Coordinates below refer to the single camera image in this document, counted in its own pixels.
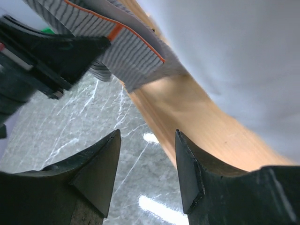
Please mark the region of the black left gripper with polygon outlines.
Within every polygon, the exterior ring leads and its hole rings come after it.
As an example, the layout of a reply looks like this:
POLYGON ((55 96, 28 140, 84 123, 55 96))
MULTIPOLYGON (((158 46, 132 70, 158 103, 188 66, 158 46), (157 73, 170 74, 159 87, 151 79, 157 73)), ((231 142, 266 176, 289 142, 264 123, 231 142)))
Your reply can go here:
POLYGON ((10 15, 0 18, 0 120, 36 92, 59 99, 111 45, 106 37, 39 31, 10 15))

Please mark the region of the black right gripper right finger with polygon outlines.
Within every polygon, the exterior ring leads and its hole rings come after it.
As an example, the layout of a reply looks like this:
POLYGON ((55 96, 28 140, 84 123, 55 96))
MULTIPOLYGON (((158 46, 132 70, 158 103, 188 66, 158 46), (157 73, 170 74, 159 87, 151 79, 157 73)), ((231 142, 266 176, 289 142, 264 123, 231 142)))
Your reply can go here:
POLYGON ((300 168, 264 166, 247 172, 175 134, 184 213, 191 225, 297 225, 300 168))

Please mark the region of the striped grey boxer underwear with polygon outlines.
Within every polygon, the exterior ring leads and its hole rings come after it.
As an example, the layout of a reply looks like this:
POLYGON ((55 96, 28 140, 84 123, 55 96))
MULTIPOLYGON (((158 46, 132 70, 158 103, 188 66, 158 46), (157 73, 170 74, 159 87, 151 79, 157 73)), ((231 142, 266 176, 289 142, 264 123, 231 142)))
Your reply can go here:
POLYGON ((110 47, 90 67, 99 80, 114 75, 132 92, 186 73, 170 47, 117 0, 28 0, 26 4, 59 34, 109 39, 110 47))

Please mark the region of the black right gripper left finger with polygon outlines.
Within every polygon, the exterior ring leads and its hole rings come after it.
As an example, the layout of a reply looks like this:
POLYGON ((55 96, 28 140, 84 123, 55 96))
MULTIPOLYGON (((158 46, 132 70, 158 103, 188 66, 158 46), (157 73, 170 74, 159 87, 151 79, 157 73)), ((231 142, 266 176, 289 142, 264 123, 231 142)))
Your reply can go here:
POLYGON ((40 171, 1 172, 1 224, 102 224, 110 208, 120 146, 120 131, 114 130, 40 171))

